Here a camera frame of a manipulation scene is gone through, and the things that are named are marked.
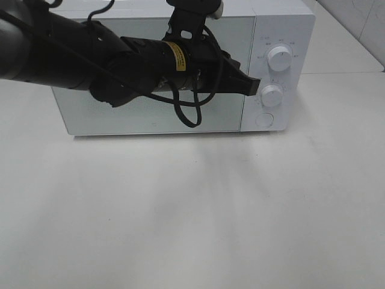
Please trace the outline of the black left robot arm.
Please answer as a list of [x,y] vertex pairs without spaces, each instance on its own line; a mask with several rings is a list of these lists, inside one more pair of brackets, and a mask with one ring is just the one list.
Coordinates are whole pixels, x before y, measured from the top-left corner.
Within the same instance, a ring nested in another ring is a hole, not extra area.
[[89,92],[112,107],[146,97],[200,108],[218,93],[256,94],[246,75],[206,26],[221,1],[169,1],[160,40],[118,36],[96,20],[114,2],[78,22],[56,14],[60,1],[1,2],[1,78]]

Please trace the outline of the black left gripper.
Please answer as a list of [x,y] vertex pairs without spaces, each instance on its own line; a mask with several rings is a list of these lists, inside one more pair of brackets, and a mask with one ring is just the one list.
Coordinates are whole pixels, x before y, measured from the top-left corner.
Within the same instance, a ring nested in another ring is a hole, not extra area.
[[162,77],[172,81],[179,90],[192,90],[196,80],[199,92],[237,93],[254,96],[260,79],[240,70],[240,62],[216,47],[210,39],[194,45],[181,41],[156,43],[161,50],[156,66]]

